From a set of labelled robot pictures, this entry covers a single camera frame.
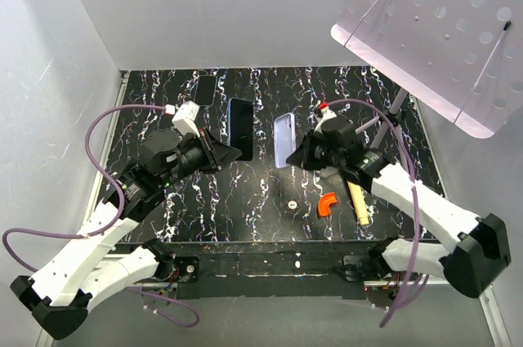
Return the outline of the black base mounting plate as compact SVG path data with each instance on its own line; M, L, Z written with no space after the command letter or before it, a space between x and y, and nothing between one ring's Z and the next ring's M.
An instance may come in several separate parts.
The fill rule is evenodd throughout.
M160 280L140 280L151 290L166 287L179 300L218 297L337 296L363 300L371 287L386 297L400 286L399 273L381 278L368 269L373 241L175 242L175 269Z

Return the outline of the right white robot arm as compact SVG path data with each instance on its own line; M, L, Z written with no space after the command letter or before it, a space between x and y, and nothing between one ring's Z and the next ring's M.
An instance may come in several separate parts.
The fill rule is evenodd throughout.
M469 298L483 291L510 265L504 222L494 214L481 217L442 198L379 149L368 149L344 118L323 121L307 133L287 164L306 171L339 170L360 186L417 220L437 243L385 238L366 262L350 266L357 275L388 279L411 271L445 279Z

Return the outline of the orange elbow pipe piece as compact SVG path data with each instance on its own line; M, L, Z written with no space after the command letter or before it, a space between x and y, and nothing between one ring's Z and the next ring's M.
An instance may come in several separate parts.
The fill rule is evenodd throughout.
M332 215L332 208L338 203L334 192L324 194L317 204L317 214L319 218L326 218Z

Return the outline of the black smartphone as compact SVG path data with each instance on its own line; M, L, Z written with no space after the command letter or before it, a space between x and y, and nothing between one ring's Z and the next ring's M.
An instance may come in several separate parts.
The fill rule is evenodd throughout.
M241 152L239 160L253 159L253 103L231 98L228 104L229 146Z

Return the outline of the white perforated music stand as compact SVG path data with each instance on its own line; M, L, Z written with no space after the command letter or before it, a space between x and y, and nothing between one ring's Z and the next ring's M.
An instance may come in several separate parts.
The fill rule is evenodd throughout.
M468 135L522 105L522 0L347 0L368 62Z

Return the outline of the phone with teal case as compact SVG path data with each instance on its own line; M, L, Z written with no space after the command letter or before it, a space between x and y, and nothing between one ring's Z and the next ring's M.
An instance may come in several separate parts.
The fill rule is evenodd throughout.
M106 190L105 196L107 198L110 198L114 194L115 191L116 191L115 187L113 185L109 185Z

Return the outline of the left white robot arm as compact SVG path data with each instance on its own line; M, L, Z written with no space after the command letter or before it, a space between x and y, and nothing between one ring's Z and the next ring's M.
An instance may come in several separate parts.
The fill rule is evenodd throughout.
M199 262L178 258L157 238L110 265L99 263L164 201L167 188L195 172L215 174L241 154L207 129L184 137L154 131L118 175L119 189L99 202L78 236L37 272L16 277L11 291L49 336L63 340L102 301L135 282L188 276L187 266L198 267Z

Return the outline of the wooden recorder flute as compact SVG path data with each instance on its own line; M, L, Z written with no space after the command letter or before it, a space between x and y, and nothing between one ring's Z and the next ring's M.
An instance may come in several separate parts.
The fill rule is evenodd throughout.
M346 183L355 210L357 223L361 227L369 226L371 221L364 200L362 188L356 184L351 183L350 181L347 181Z

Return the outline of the dark phone at back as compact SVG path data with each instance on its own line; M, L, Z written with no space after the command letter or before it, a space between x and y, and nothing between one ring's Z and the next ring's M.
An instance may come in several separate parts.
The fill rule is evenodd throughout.
M194 102L202 107L213 105L217 89L217 77L214 75L203 75L198 78Z

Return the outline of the lilac phone case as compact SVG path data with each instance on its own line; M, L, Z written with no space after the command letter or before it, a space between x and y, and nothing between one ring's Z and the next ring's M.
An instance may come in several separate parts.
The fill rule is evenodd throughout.
M274 122L275 167L288 167L287 158L296 150L295 116L286 113Z

